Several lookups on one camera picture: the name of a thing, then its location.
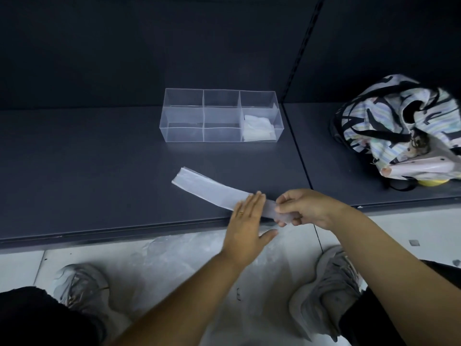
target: floor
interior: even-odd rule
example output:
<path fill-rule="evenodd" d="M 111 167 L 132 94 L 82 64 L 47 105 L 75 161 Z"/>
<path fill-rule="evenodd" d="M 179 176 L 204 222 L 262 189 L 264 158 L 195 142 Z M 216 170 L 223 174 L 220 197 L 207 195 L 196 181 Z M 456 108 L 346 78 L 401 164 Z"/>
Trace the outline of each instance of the floor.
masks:
<path fill-rule="evenodd" d="M 459 265 L 461 208 L 371 218 L 421 259 Z M 89 262 L 111 286 L 112 308 L 136 319 L 193 274 L 222 244 L 224 230 L 0 255 L 0 292 L 26 285 L 48 289 L 55 272 Z M 319 335 L 304 341 L 291 323 L 287 300 L 314 279 L 315 262 L 337 238 L 313 225 L 287 226 L 240 276 L 201 345 L 333 345 Z M 348 345 L 345 339 L 339 345 Z"/>

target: hand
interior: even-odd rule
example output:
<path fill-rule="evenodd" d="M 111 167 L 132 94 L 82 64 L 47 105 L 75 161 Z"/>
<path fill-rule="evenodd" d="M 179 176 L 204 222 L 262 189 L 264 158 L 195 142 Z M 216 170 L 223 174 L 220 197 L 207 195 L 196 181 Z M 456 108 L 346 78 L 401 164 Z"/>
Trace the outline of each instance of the hand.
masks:
<path fill-rule="evenodd" d="M 339 211 L 349 208 L 348 205 L 333 199 L 322 193 L 310 189 L 295 189 L 283 193 L 276 200 L 279 204 L 275 211 L 285 214 L 297 211 L 301 214 L 301 218 L 294 219 L 293 225 L 304 225 L 313 223 L 324 229 L 329 229 L 332 223 L 332 217 Z M 280 227 L 284 227 L 285 223 L 277 221 Z"/>
<path fill-rule="evenodd" d="M 245 202 L 237 203 L 230 218 L 220 255 L 230 259 L 241 270 L 253 262 L 278 233 L 272 229 L 259 236 L 265 202 L 265 194 L 250 194 Z"/>

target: forearm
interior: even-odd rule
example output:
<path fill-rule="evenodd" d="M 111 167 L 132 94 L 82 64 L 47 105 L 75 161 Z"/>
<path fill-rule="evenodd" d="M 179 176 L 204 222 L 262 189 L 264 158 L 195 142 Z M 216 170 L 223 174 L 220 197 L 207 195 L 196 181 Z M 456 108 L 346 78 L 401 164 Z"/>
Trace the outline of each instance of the forearm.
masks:
<path fill-rule="evenodd" d="M 341 209 L 329 227 L 408 345 L 458 342 L 459 289 L 358 210 Z"/>
<path fill-rule="evenodd" d="M 226 257 L 216 255 L 126 331 L 115 345 L 197 345 L 240 272 Z"/>

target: left hand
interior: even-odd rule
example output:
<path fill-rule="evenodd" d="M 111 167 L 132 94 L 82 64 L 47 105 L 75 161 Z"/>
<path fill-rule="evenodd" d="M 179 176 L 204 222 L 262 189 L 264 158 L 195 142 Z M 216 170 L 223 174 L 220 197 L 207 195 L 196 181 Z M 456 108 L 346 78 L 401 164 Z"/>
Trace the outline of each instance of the left hand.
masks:
<path fill-rule="evenodd" d="M 264 247 L 278 234 L 272 229 L 259 236 L 259 224 L 266 195 L 250 194 L 234 208 L 227 227 L 220 255 L 230 259 L 239 269 L 253 262 Z"/>

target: clear plastic organizer box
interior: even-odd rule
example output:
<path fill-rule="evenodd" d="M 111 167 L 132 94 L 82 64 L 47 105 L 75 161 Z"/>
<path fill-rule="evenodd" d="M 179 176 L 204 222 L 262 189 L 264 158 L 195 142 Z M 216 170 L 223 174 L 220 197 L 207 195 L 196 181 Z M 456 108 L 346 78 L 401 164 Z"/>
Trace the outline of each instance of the clear plastic organizer box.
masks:
<path fill-rule="evenodd" d="M 276 142 L 284 130 L 273 91 L 167 88 L 166 142 Z"/>

